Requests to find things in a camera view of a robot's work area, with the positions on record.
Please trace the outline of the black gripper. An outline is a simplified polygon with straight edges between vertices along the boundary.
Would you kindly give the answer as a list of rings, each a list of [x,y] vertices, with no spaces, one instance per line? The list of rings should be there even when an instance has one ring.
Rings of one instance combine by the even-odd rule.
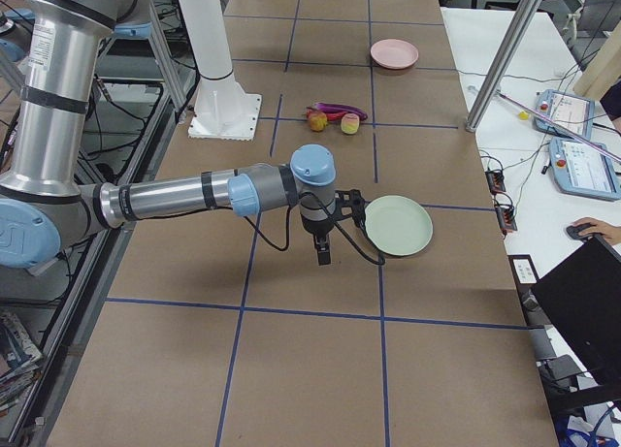
[[[304,229],[313,236],[318,265],[330,265],[329,233],[335,227],[333,216],[321,209],[301,208],[300,212]]]

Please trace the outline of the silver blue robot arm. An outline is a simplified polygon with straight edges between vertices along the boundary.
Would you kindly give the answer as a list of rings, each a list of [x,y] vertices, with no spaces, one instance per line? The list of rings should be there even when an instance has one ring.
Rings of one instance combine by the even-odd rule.
[[[151,0],[27,0],[35,23],[11,167],[1,176],[1,262],[25,269],[130,221],[216,209],[241,217],[298,208],[318,260],[336,211],[332,153],[297,149],[284,165],[256,164],[198,176],[79,185],[74,171],[103,39],[147,24]]]

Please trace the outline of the person's hand on mouse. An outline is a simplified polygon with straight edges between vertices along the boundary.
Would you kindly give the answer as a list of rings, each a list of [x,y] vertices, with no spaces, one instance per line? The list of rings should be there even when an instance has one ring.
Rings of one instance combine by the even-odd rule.
[[[572,225],[579,225],[582,223],[591,223],[592,227],[583,231],[582,234],[600,235],[610,245],[614,246],[621,242],[621,227],[611,225],[603,220],[583,217],[573,221]]]

